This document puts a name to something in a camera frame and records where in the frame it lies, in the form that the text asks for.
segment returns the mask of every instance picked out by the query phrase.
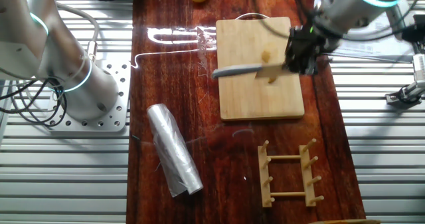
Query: plastic wrap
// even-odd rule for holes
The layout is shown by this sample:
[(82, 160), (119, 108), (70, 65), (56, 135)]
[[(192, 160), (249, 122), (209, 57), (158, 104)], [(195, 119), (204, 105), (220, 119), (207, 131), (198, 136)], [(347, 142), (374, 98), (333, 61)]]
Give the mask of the plastic wrap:
[(187, 151), (179, 127), (164, 104), (155, 104), (147, 109), (161, 165), (173, 197), (184, 191), (193, 194), (203, 188), (198, 170)]

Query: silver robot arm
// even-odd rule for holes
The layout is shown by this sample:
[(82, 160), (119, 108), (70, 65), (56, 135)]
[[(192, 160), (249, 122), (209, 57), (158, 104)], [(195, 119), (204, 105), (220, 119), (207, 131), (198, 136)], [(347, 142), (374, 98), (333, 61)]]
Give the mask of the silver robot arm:
[(317, 56), (334, 51), (351, 29), (366, 27), (384, 12), (394, 14), (399, 1), (321, 0), (310, 23), (291, 30), (285, 64), (292, 72), (313, 74)]
[[(100, 117), (116, 103), (115, 80), (67, 29), (55, 0), (0, 0), (0, 57), (0, 68), (20, 79), (56, 77), (76, 120)], [(0, 72), (1, 79), (17, 76)]]

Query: wooden table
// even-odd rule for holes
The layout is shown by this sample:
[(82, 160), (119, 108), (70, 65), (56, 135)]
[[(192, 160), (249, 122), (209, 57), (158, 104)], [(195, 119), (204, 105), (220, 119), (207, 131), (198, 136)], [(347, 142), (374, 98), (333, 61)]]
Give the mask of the wooden table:
[[(303, 0), (312, 7), (313, 0)], [(299, 25), (294, 0), (258, 0), (263, 14), (290, 17)], [(251, 0), (134, 0), (127, 223), (289, 223), (362, 219), (365, 212), (330, 68), (301, 77), (301, 120), (222, 122), (214, 27), (219, 19), (253, 12)], [(152, 143), (146, 109), (164, 103), (187, 141), (204, 189), (172, 198)], [(319, 160), (313, 176), (317, 207), (304, 198), (261, 204), (257, 146), (269, 140), (270, 155), (295, 155), (312, 138)], [(299, 163), (270, 165), (275, 191), (302, 191)]]

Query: metal mounting plate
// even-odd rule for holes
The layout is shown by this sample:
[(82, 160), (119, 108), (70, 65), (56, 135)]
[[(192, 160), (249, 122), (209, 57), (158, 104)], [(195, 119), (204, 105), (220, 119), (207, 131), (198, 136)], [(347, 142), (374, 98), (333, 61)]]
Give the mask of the metal mounting plate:
[[(119, 132), (126, 126), (130, 77), (131, 77), (131, 64), (129, 61), (125, 62), (108, 62), (108, 60), (97, 60), (98, 67), (108, 71), (118, 85), (118, 92), (122, 92), (122, 96), (118, 95), (115, 106), (100, 118), (93, 120), (77, 121), (65, 114), (64, 120), (57, 126), (48, 128), (51, 133), (69, 133), (69, 132)], [(53, 109), (56, 101), (53, 100), (54, 94), (50, 96), (48, 109)], [(62, 107), (58, 111), (52, 121), (57, 122), (63, 113)]]

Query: cutting board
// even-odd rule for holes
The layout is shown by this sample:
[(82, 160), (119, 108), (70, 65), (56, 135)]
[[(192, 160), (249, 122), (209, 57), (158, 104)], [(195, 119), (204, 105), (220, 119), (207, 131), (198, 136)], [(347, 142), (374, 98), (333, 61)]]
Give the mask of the cutting board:
[[(290, 19), (265, 19), (275, 30), (289, 34)], [(262, 63), (262, 53), (270, 54), (269, 64), (285, 61), (287, 39), (273, 35), (259, 20), (216, 22), (218, 68), (236, 64)], [(298, 74), (269, 78), (243, 74), (218, 79), (222, 120), (299, 118), (304, 115)]]

